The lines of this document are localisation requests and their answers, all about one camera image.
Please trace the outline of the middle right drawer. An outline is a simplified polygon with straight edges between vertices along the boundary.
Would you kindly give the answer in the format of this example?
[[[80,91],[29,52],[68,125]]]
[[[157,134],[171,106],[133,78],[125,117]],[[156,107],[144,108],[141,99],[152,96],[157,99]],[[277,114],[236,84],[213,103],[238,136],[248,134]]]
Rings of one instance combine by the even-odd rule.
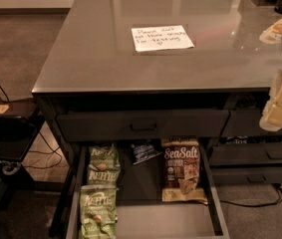
[[[212,166],[282,164],[282,142],[224,144],[213,149]]]

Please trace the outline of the brown sea salt chip bag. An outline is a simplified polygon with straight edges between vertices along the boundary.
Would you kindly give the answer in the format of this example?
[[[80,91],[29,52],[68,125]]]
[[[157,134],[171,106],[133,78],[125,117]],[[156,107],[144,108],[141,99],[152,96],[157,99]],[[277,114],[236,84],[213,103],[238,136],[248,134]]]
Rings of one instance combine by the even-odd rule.
[[[163,155],[163,202],[208,202],[200,182],[200,150],[194,137],[161,140]]]

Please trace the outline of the white handwritten paper note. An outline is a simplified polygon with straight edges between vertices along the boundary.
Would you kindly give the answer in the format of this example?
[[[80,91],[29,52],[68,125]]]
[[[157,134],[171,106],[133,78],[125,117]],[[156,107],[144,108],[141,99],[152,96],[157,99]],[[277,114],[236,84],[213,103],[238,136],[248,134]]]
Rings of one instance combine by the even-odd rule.
[[[132,28],[137,52],[179,50],[194,45],[181,25]]]

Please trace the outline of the top left drawer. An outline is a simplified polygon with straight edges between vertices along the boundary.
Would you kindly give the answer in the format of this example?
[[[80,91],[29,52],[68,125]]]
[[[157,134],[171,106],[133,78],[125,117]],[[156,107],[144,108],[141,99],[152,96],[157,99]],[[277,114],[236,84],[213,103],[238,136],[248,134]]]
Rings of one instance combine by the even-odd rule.
[[[229,112],[160,110],[69,113],[57,123],[66,141],[220,136]]]

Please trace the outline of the blue snack bag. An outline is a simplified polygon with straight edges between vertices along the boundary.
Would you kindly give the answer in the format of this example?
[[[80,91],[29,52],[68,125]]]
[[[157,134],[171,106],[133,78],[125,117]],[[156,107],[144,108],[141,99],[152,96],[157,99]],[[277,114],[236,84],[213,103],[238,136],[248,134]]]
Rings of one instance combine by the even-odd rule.
[[[155,145],[151,141],[133,143],[132,151],[134,164],[145,162],[160,155],[160,151],[156,149]]]

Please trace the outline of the green kettle chip bag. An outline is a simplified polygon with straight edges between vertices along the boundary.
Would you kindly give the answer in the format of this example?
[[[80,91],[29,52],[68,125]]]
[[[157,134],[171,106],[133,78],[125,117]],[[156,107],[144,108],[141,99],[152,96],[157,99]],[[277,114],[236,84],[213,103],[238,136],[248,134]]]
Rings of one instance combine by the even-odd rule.
[[[113,185],[85,185],[80,191],[78,239],[117,239],[117,188]]]
[[[121,172],[119,153],[116,147],[90,146],[90,162],[87,168],[87,183],[90,185],[116,185]]]

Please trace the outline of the top right drawer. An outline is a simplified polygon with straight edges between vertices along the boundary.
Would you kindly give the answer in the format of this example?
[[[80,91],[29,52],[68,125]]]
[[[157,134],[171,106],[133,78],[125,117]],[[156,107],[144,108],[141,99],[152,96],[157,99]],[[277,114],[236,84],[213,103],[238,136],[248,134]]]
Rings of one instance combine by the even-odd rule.
[[[222,132],[223,137],[228,136],[266,136],[282,135],[282,129],[267,131],[259,126],[261,110],[231,111],[228,122]]]

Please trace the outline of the dark cabinet frame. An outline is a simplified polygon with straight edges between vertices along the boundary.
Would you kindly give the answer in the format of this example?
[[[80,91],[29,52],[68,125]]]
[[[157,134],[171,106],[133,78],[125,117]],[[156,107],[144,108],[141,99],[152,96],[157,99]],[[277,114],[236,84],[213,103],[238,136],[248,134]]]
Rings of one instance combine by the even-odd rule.
[[[69,113],[160,111],[160,110],[256,110],[262,111],[269,99],[267,90],[203,91],[203,92],[127,92],[127,93],[39,93],[37,103],[56,141],[66,156],[70,168],[78,179],[83,177],[87,166],[87,146],[98,141],[132,143],[141,139],[66,141],[57,123],[58,115]],[[266,136],[196,136],[211,170],[217,168],[259,168],[282,167],[282,164],[212,166],[209,164],[213,149],[224,144],[274,143],[282,142],[282,135]],[[212,180],[215,189],[219,185]]]

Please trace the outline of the green kettle chip bag front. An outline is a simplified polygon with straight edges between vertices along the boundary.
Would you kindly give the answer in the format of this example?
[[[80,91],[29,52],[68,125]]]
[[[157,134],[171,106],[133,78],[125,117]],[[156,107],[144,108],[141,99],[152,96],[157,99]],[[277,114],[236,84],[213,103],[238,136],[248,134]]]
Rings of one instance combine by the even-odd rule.
[[[78,239],[117,239],[117,188],[113,185],[85,185],[80,191]]]

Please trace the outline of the green kettle chip bag rear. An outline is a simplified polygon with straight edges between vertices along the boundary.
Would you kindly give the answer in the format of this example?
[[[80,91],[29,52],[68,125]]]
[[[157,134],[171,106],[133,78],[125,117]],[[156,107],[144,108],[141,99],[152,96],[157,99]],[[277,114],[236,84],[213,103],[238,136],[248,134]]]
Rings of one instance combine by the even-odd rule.
[[[119,153],[116,147],[90,146],[90,162],[87,168],[87,183],[90,185],[116,185],[121,172]]]

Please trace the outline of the bottom right drawer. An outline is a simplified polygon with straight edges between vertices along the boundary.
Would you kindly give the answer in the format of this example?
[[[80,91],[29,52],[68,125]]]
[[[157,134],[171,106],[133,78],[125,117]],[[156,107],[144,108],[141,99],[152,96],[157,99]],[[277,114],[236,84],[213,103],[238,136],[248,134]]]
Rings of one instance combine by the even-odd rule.
[[[217,168],[211,173],[217,184],[282,183],[282,167]]]

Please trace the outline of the open middle drawer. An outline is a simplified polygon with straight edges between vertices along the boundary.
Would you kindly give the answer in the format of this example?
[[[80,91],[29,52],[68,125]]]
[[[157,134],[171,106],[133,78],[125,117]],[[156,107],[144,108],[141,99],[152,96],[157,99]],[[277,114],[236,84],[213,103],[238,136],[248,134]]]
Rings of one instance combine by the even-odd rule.
[[[164,202],[164,156],[134,165],[131,145],[119,144],[117,239],[230,239],[204,149],[191,151],[200,157],[197,192],[205,199]]]

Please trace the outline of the black side stand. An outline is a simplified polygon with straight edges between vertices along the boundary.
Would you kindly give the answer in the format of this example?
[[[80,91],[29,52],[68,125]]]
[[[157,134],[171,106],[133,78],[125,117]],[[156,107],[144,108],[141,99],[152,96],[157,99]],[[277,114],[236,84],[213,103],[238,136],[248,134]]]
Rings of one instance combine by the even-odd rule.
[[[33,189],[35,182],[22,165],[45,119],[33,98],[0,98],[0,178],[18,189]]]

